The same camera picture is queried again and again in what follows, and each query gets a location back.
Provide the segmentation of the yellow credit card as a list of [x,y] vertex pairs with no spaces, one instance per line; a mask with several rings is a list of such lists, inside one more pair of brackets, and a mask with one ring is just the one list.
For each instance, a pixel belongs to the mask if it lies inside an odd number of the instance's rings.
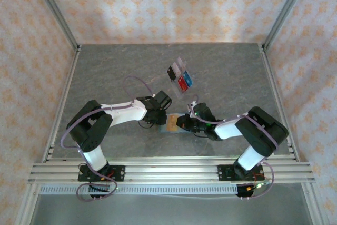
[[180,132],[182,129],[177,125],[178,118],[182,116],[181,114],[169,114],[167,116],[165,129],[168,132]]

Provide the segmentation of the blue leather card holder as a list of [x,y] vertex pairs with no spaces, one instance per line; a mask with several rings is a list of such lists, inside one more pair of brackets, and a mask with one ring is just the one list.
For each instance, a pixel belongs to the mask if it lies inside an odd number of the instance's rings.
[[165,127],[166,127],[166,124],[165,125],[160,125],[160,127],[159,127],[159,131],[161,132],[161,133],[169,133],[169,134],[183,134],[183,133],[188,133],[188,131],[185,131],[185,130],[181,130],[180,132],[168,132],[166,129],[165,129]]

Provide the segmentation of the red credit card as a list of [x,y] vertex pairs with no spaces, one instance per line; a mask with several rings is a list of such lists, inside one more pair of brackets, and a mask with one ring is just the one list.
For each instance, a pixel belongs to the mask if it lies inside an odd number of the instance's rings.
[[182,90],[182,92],[184,93],[184,92],[186,92],[187,90],[188,90],[188,85],[187,85],[187,83],[186,83],[186,81],[185,81],[185,79],[184,79],[184,77],[183,76],[180,76],[179,78],[178,78],[178,84],[179,84],[179,87],[181,88],[181,90]]

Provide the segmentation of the blue credit card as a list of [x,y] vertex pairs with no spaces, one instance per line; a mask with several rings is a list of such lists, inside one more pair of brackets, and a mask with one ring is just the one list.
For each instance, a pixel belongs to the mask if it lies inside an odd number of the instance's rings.
[[183,78],[184,78],[184,80],[185,80],[187,86],[188,86],[188,87],[191,87],[192,84],[193,84],[193,81],[192,81],[192,79],[190,78],[188,72],[187,72],[187,71],[184,71],[184,73],[182,74],[182,76],[183,76]]

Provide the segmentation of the clear acrylic card stand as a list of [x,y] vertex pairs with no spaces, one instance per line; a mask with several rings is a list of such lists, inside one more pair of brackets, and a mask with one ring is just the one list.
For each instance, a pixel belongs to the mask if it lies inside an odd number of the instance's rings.
[[[193,77],[192,77],[192,75],[190,74],[190,72],[189,72],[189,70],[188,70],[188,68],[187,68],[187,62],[186,61],[184,61],[185,62],[185,68],[184,69],[182,69],[182,68],[180,68],[180,70],[181,70],[181,75],[180,76],[182,76],[182,74],[184,73],[184,71],[187,71],[188,72],[188,74],[189,74],[189,76],[190,76],[190,78],[192,79],[192,81],[193,81]],[[173,90],[174,90],[174,92],[175,92],[175,94],[176,94],[176,96],[179,98],[179,99],[181,99],[190,89],[191,89],[191,87],[189,87],[188,88],[188,90],[186,91],[186,92],[182,92],[182,90],[181,90],[181,88],[179,87],[179,84],[178,84],[178,78],[180,77],[180,76],[176,76],[176,79],[174,80],[174,81],[171,81],[170,80],[170,82],[171,82],[171,86],[172,86],[172,88],[173,88]]]

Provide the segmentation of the aluminium base beam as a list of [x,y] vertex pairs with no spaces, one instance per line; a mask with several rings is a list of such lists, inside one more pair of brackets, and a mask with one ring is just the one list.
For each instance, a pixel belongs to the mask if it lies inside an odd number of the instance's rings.
[[[217,184],[217,166],[233,164],[234,157],[226,156],[176,156],[152,158],[111,159],[112,165],[124,165],[124,183],[168,184]],[[308,162],[296,162],[292,155],[273,155],[263,167],[268,178],[275,183],[314,182],[314,174]],[[31,183],[76,183],[80,160],[51,159],[33,164],[28,177]]]

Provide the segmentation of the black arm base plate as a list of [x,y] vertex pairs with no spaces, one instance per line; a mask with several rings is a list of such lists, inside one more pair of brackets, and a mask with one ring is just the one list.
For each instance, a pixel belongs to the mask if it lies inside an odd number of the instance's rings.
[[[110,165],[106,164],[98,171],[99,174],[112,178],[116,182],[123,182],[125,176],[124,165]],[[105,177],[99,176],[92,172],[88,165],[81,164],[79,166],[79,173],[77,180],[79,182],[103,182],[108,181]]]
[[247,171],[239,165],[220,164],[217,166],[217,175],[220,181],[243,182],[265,180],[261,165],[256,165],[252,170]]

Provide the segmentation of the aluminium table side rail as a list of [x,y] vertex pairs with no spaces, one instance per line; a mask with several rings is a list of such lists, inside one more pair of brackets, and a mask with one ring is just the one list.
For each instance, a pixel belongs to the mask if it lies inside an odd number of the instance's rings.
[[289,152],[293,155],[294,160],[296,162],[300,162],[301,159],[299,157],[299,153],[298,153],[298,149],[296,147],[295,141],[294,141],[294,137],[291,131],[291,127],[288,123],[287,117],[285,115],[285,110],[283,107],[283,103],[282,103],[282,99],[279,93],[279,89],[276,83],[276,78],[274,76],[273,70],[271,68],[271,64],[267,58],[267,54],[262,46],[262,44],[259,44],[259,50],[260,50],[260,54],[261,54],[261,59],[263,61],[266,73],[268,75],[269,81],[270,81],[270,85],[272,87],[273,90],[273,94],[275,97],[275,102],[276,102],[276,106],[277,106],[277,111],[279,113],[280,116],[280,120],[283,123],[283,125],[288,129],[289,131],[289,136],[287,137],[287,143],[288,143],[288,150]]
[[43,156],[42,156],[42,159],[41,159],[42,163],[46,163],[49,160],[48,157],[49,157],[50,154],[53,153],[55,143],[57,143],[57,136],[58,136],[58,131],[59,131],[59,128],[60,128],[60,122],[61,122],[61,119],[62,119],[62,114],[63,114],[63,111],[64,111],[66,99],[67,99],[68,92],[69,92],[69,89],[70,89],[70,86],[71,86],[71,82],[72,82],[72,79],[73,79],[73,75],[74,75],[74,72],[75,72],[75,68],[76,68],[76,64],[77,64],[77,61],[78,61],[78,57],[79,57],[81,48],[82,48],[82,46],[80,45],[76,49],[74,57],[72,59],[70,69],[69,69],[68,75],[66,77],[66,82],[64,84],[64,88],[63,88],[63,91],[62,91],[61,99],[60,99],[60,102],[58,104],[58,107],[57,107],[57,110],[56,110],[56,113],[55,113],[52,128],[51,128],[51,131],[49,133],[46,146],[44,148],[44,153],[43,153]]

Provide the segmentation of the aluminium frame post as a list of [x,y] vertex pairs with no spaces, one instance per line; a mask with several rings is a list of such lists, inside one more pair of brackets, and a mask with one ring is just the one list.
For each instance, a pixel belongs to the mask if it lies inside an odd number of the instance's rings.
[[80,48],[80,45],[77,43],[72,31],[70,30],[64,16],[61,13],[57,3],[55,0],[44,0],[47,6],[49,7],[50,11],[52,12],[53,16],[55,17],[57,23],[59,24],[61,30],[63,31],[66,39],[72,46],[72,48],[77,51]]
[[262,44],[262,48],[264,52],[267,52],[275,40],[276,36],[278,35],[279,31],[281,30],[285,20],[287,19],[290,11],[292,10],[293,6],[295,5],[297,0],[286,0],[276,21],[274,22],[264,44]]

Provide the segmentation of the aluminium frame leg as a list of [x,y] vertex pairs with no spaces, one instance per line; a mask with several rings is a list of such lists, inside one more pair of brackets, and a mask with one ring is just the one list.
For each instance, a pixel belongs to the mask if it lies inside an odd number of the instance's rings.
[[40,189],[40,184],[27,185],[14,225],[30,225]]
[[329,225],[329,220],[324,209],[316,183],[301,183],[306,205],[309,210],[313,225]]

